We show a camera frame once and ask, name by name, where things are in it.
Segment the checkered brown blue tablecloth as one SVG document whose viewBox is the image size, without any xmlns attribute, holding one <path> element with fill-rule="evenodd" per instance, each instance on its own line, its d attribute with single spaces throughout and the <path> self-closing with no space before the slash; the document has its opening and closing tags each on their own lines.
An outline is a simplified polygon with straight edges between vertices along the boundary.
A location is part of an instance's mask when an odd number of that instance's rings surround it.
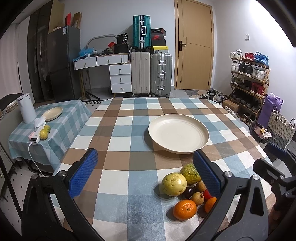
<svg viewBox="0 0 296 241">
<path fill-rule="evenodd" d="M 167 152 L 149 136 L 151 121 L 183 114 L 202 122 L 210 138 L 203 151 L 223 171 L 250 177 L 267 155 L 250 133 L 221 105 L 194 98 L 112 98 L 96 109 L 57 167 L 67 170 L 90 149 L 98 163 L 75 202 L 105 240 L 185 240 L 201 223 L 171 211 L 177 197 L 163 194 L 162 179 L 192 161 Z"/>
</svg>

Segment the large cream plate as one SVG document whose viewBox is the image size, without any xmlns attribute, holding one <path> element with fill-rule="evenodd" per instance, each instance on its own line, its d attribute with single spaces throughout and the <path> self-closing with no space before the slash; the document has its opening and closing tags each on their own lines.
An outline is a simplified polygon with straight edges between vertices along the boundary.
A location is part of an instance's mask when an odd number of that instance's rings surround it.
<svg viewBox="0 0 296 241">
<path fill-rule="evenodd" d="M 191 154 L 206 146 L 209 131 L 199 120 L 183 114 L 164 114 L 148 127 L 151 139 L 164 150 Z"/>
</svg>

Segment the white drawer desk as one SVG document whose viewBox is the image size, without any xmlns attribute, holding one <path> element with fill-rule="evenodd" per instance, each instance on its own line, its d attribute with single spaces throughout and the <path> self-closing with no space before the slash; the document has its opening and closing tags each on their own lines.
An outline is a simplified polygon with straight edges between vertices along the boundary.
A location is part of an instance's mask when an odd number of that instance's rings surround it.
<svg viewBox="0 0 296 241">
<path fill-rule="evenodd" d="M 132 92 L 132 68 L 128 53 L 86 57 L 73 63 L 75 70 L 107 66 L 111 93 L 116 95 Z"/>
</svg>

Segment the white power bank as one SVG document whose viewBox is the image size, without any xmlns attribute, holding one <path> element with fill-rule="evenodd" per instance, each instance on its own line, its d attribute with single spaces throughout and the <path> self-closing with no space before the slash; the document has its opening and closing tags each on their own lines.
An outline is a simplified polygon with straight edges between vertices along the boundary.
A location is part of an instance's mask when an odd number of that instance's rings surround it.
<svg viewBox="0 0 296 241">
<path fill-rule="evenodd" d="M 32 132 L 29 136 L 30 145 L 37 145 L 40 142 L 40 134 L 39 132 Z"/>
</svg>

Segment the yellow guava fruit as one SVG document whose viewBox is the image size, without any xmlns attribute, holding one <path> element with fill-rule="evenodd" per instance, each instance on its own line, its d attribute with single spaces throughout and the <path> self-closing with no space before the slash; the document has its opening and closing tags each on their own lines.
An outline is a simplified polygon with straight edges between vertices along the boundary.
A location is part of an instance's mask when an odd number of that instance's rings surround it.
<svg viewBox="0 0 296 241">
<path fill-rule="evenodd" d="M 170 173 L 162 180 L 163 191 L 168 196 L 179 196 L 187 188 L 187 180 L 181 173 Z"/>
</svg>

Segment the black basket with items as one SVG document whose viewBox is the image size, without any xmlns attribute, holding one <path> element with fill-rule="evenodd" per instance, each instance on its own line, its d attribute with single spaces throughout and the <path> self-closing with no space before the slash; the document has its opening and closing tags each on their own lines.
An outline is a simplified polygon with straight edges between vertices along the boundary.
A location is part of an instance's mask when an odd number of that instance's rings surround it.
<svg viewBox="0 0 296 241">
<path fill-rule="evenodd" d="M 258 123 L 252 123 L 249 132 L 258 143 L 266 144 L 272 139 L 271 132 Z"/>
</svg>

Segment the white tissue pack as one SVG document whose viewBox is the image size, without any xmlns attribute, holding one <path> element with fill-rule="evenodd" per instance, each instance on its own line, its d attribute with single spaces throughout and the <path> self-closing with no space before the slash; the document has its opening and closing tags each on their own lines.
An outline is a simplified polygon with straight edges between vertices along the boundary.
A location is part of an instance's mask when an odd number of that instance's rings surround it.
<svg viewBox="0 0 296 241">
<path fill-rule="evenodd" d="M 43 128 L 46 125 L 45 117 L 41 116 L 40 118 L 34 119 L 34 129 Z"/>
</svg>

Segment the purple bag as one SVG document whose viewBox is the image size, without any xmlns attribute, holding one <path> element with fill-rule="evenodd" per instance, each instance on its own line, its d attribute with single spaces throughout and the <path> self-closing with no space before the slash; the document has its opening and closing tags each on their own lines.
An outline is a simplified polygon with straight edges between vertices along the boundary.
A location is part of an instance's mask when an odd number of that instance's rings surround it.
<svg viewBox="0 0 296 241">
<path fill-rule="evenodd" d="M 277 111 L 280 111 L 282 104 L 283 100 L 279 96 L 276 96 L 273 93 L 267 94 L 265 96 L 265 102 L 261 108 L 257 123 L 267 128 L 273 107 L 276 106 Z"/>
</svg>

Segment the white kettle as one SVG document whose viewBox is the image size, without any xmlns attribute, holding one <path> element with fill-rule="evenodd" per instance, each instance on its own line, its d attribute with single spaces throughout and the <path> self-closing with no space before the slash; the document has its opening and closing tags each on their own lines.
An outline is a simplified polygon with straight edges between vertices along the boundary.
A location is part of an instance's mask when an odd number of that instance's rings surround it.
<svg viewBox="0 0 296 241">
<path fill-rule="evenodd" d="M 37 118 L 37 114 L 29 93 L 25 93 L 22 96 L 18 97 L 17 103 L 20 107 L 24 123 L 30 123 Z"/>
</svg>

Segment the green lime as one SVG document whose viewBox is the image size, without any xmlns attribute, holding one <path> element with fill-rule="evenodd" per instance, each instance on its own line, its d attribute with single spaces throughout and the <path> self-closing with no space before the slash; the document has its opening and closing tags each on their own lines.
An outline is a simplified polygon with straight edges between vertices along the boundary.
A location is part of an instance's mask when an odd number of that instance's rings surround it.
<svg viewBox="0 0 296 241">
<path fill-rule="evenodd" d="M 49 125 L 45 125 L 45 126 L 44 126 L 44 130 L 46 130 L 46 131 L 47 131 L 47 133 L 50 133 L 50 131 L 51 131 L 51 128 L 50 128 L 50 126 L 49 126 Z"/>
</svg>

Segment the red cherry tomato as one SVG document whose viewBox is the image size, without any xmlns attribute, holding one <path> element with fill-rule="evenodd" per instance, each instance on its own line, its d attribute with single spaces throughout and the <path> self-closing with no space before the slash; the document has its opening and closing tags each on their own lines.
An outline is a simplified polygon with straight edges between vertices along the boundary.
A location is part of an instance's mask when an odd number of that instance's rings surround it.
<svg viewBox="0 0 296 241">
<path fill-rule="evenodd" d="M 205 199 L 205 200 L 209 200 L 209 199 L 213 198 L 213 196 L 209 193 L 208 189 L 206 189 L 206 190 L 203 192 L 203 196 L 204 196 L 204 199 Z"/>
</svg>

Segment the large orange mandarin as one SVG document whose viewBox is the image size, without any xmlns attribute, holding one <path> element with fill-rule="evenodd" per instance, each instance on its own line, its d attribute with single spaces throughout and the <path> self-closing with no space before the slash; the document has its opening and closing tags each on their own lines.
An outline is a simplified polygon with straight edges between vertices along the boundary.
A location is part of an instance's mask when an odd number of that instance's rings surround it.
<svg viewBox="0 0 296 241">
<path fill-rule="evenodd" d="M 189 199 L 179 201 L 173 207 L 173 216 L 180 221 L 189 220 L 196 214 L 196 212 L 196 203 Z"/>
</svg>

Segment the silver suitcase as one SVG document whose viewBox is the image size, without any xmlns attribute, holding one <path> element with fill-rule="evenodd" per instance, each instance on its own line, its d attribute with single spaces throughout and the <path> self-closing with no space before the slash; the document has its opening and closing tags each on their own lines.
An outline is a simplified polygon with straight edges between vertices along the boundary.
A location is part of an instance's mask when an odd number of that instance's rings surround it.
<svg viewBox="0 0 296 241">
<path fill-rule="evenodd" d="M 151 96 L 170 97 L 172 77 L 172 56 L 167 53 L 151 54 Z"/>
</svg>

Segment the teal suitcase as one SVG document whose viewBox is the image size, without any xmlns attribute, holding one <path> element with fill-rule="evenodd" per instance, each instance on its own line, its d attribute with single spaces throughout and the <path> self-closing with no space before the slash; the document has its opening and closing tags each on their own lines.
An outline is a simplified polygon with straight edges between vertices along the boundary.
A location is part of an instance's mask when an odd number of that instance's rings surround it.
<svg viewBox="0 0 296 241">
<path fill-rule="evenodd" d="M 151 47 L 151 17 L 148 15 L 133 16 L 133 46 L 138 50 Z"/>
</svg>

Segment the yellow lemon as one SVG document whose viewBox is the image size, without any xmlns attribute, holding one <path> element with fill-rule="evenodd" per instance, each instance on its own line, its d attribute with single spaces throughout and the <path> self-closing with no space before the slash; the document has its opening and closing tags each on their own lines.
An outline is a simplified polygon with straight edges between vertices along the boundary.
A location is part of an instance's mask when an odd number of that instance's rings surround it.
<svg viewBox="0 0 296 241">
<path fill-rule="evenodd" d="M 41 140 L 46 140 L 48 138 L 48 131 L 45 129 L 41 129 L 39 132 L 39 136 Z"/>
</svg>

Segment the small cream plate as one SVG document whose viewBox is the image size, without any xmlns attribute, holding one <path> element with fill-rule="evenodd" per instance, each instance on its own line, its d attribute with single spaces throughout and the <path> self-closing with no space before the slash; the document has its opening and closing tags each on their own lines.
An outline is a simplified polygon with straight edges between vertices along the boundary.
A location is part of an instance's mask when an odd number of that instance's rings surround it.
<svg viewBox="0 0 296 241">
<path fill-rule="evenodd" d="M 62 111 L 63 111 L 63 108 L 61 106 L 54 107 L 54 108 L 51 108 L 51 109 L 45 111 L 42 114 L 42 117 L 45 118 L 45 122 L 52 121 L 52 120 L 58 118 L 62 114 Z"/>
</svg>

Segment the green bumpy fruit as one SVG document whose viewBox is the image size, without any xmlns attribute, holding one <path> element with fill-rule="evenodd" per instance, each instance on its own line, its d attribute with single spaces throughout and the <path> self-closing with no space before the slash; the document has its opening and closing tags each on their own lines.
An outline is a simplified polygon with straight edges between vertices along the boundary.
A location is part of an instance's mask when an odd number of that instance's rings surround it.
<svg viewBox="0 0 296 241">
<path fill-rule="evenodd" d="M 202 180 L 193 163 L 189 163 L 183 166 L 180 170 L 180 173 L 185 177 L 189 186 Z"/>
</svg>

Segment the beige suitcase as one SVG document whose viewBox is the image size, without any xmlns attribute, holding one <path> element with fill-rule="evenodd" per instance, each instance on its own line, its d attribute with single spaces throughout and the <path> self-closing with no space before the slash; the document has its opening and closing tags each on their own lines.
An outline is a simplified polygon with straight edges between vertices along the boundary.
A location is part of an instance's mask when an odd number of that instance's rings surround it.
<svg viewBox="0 0 296 241">
<path fill-rule="evenodd" d="M 150 94 L 150 53 L 131 53 L 132 93 L 134 95 Z"/>
</svg>

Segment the wooden door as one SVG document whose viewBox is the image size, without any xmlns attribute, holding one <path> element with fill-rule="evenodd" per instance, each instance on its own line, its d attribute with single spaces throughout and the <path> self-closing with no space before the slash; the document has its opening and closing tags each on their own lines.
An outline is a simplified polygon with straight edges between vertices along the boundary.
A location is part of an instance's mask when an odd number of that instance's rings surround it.
<svg viewBox="0 0 296 241">
<path fill-rule="evenodd" d="M 212 7 L 198 1 L 175 1 L 176 89 L 208 90 L 214 60 Z"/>
</svg>

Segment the stacked shoe boxes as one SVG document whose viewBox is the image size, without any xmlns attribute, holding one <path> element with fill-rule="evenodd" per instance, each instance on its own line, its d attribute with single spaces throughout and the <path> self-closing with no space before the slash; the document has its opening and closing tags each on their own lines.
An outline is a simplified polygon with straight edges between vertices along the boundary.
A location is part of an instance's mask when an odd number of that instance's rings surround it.
<svg viewBox="0 0 296 241">
<path fill-rule="evenodd" d="M 168 53 L 166 31 L 163 28 L 151 29 L 151 54 Z"/>
</svg>

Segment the wooden shoe rack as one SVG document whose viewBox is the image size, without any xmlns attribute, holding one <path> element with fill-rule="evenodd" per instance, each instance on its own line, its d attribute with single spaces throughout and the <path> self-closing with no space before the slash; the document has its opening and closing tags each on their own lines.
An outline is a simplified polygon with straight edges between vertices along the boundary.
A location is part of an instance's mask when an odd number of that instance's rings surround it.
<svg viewBox="0 0 296 241">
<path fill-rule="evenodd" d="M 260 52 L 230 53 L 232 92 L 229 99 L 238 105 L 239 118 L 251 125 L 258 120 L 269 87 L 269 57 Z"/>
</svg>

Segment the dark purple plum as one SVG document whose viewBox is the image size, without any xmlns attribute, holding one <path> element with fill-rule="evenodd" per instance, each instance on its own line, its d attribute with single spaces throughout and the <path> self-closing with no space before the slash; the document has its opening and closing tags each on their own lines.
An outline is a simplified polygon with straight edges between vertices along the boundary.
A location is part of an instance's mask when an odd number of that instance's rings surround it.
<svg viewBox="0 0 296 241">
<path fill-rule="evenodd" d="M 194 194 L 194 190 L 192 187 L 187 187 L 185 191 L 182 193 L 182 196 L 184 199 L 190 199 L 192 195 Z"/>
</svg>

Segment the black refrigerator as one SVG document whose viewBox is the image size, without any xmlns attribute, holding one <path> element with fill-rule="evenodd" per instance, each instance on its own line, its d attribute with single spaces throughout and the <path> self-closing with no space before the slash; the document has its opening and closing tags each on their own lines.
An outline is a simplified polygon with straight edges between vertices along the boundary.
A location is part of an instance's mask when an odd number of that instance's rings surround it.
<svg viewBox="0 0 296 241">
<path fill-rule="evenodd" d="M 71 26 L 59 28 L 47 36 L 48 73 L 56 102 L 81 97 L 79 72 L 73 60 L 80 52 L 80 30 Z"/>
</svg>

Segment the woven basket bag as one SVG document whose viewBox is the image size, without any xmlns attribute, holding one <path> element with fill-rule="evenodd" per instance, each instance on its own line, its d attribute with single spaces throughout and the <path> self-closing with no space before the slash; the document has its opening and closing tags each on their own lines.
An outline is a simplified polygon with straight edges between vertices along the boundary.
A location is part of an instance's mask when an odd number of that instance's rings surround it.
<svg viewBox="0 0 296 241">
<path fill-rule="evenodd" d="M 268 129 L 272 135 L 270 142 L 285 149 L 295 133 L 295 119 L 288 121 L 274 105 L 268 121 Z"/>
</svg>

